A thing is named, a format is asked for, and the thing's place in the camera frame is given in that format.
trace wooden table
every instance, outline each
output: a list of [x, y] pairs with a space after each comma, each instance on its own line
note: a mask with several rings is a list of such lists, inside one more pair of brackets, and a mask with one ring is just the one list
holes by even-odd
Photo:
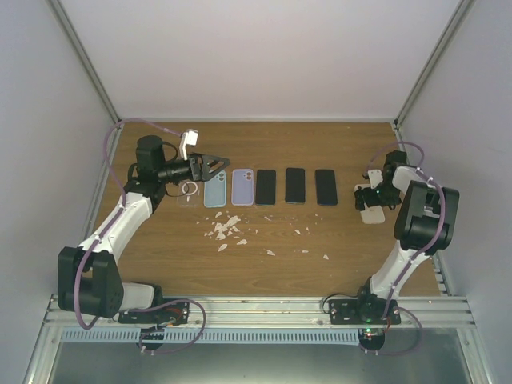
[[[229, 158], [227, 205], [185, 208], [164, 198], [126, 247], [119, 263], [123, 281], [151, 282], [164, 294], [188, 295], [313, 295], [355, 294], [386, 260], [394, 245], [396, 213], [385, 209], [386, 222], [365, 225], [354, 208], [354, 185], [372, 154], [395, 140], [389, 124], [317, 122], [183, 122], [162, 123], [175, 130], [199, 131], [195, 151]], [[179, 143], [175, 136], [143, 124], [128, 124], [121, 134], [114, 168], [122, 181], [135, 162], [136, 141], [146, 134]], [[383, 157], [376, 161], [382, 167]], [[284, 201], [285, 169], [306, 169], [306, 204]], [[230, 203], [235, 168], [275, 169], [275, 206], [235, 207]], [[318, 206], [314, 170], [333, 169], [338, 184], [337, 206]], [[178, 188], [170, 186], [171, 194]], [[118, 200], [107, 183], [98, 220]], [[205, 236], [213, 222], [237, 215], [240, 232], [225, 241]], [[246, 239], [246, 245], [236, 245]], [[221, 244], [228, 247], [218, 252]], [[405, 284], [402, 295], [439, 294], [431, 262], [424, 262]]]

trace black joint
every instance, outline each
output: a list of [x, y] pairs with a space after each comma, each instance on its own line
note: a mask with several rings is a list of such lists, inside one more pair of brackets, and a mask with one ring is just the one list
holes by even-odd
[[[450, 188], [442, 188], [442, 192], [446, 200], [445, 219], [438, 240], [425, 252], [428, 256], [447, 248], [454, 233], [459, 193]], [[431, 208], [434, 214], [439, 214], [439, 199], [438, 192], [424, 182], [410, 182], [394, 225], [394, 237], [400, 241], [401, 248], [420, 250], [432, 240], [440, 218], [426, 216], [424, 213], [425, 208]]]
[[[85, 253], [82, 248], [65, 247], [58, 255], [58, 306], [62, 310], [74, 310], [74, 280]], [[86, 266], [92, 267], [93, 275], [80, 277], [80, 312], [112, 318], [124, 295], [114, 256], [106, 250], [92, 252]]]

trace smartphone screen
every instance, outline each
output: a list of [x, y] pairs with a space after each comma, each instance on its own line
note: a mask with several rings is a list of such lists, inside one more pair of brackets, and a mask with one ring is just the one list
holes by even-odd
[[306, 202], [306, 171], [304, 168], [286, 168], [285, 201], [292, 204]]
[[256, 172], [256, 205], [275, 205], [275, 170], [258, 170]]
[[320, 206], [335, 206], [338, 204], [336, 177], [333, 170], [316, 170], [314, 182], [317, 187], [317, 204]]

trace enclosure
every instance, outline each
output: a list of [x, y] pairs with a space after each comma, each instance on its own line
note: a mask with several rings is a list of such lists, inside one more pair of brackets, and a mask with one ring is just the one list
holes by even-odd
[[[2, 382], [509, 381], [510, 2], [9, 3]], [[123, 184], [141, 137], [179, 143], [136, 118], [196, 130], [194, 150], [230, 160], [225, 206], [183, 203], [170, 187], [119, 260], [124, 282], [206, 308], [205, 322], [191, 306], [186, 324], [154, 341], [183, 346], [204, 326], [171, 356], [141, 355], [140, 324], [100, 318], [83, 330], [56, 295], [61, 249], [118, 203], [108, 129], [126, 119], [107, 143]], [[399, 209], [364, 224], [354, 186], [395, 141], [420, 145], [422, 168], [460, 202], [452, 243], [398, 297], [423, 332], [402, 311], [375, 356], [358, 347], [364, 327], [333, 324], [321, 305], [356, 295], [394, 247]], [[290, 167], [305, 170], [304, 204], [285, 201]], [[231, 204], [235, 169], [275, 170], [275, 204]], [[336, 206], [315, 201], [319, 169], [336, 174]], [[222, 238], [215, 228], [234, 217]], [[385, 356], [419, 334], [421, 348]]]

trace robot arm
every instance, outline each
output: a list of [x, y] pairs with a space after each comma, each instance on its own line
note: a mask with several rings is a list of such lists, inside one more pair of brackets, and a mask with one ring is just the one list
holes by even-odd
[[226, 158], [187, 154], [186, 145], [196, 142], [196, 131], [185, 132], [180, 145], [182, 158], [166, 161], [160, 137], [145, 136], [138, 140], [137, 162], [132, 167], [137, 176], [129, 172], [129, 181], [124, 186], [126, 196], [120, 197], [108, 218], [88, 239], [76, 248], [65, 247], [58, 256], [58, 304], [62, 310], [74, 310], [75, 277], [91, 247], [94, 248], [83, 271], [92, 269], [92, 276], [80, 278], [78, 300], [82, 313], [112, 318], [119, 311], [162, 303], [158, 286], [123, 283], [117, 264], [128, 241], [163, 200], [166, 184], [185, 180], [206, 182], [230, 164]]
[[[421, 170], [406, 165], [405, 152], [389, 153], [382, 172], [369, 171], [367, 177], [370, 186], [354, 192], [356, 208], [394, 208], [402, 204], [394, 226], [397, 241], [382, 268], [361, 286], [355, 300], [330, 300], [333, 324], [384, 324], [386, 317], [398, 324], [400, 319], [393, 308], [403, 284], [423, 261], [437, 250], [447, 248], [453, 236], [458, 191], [427, 183], [429, 179]], [[444, 219], [437, 240], [431, 244], [442, 219], [439, 190], [445, 202]], [[403, 202], [401, 192], [405, 194]]]

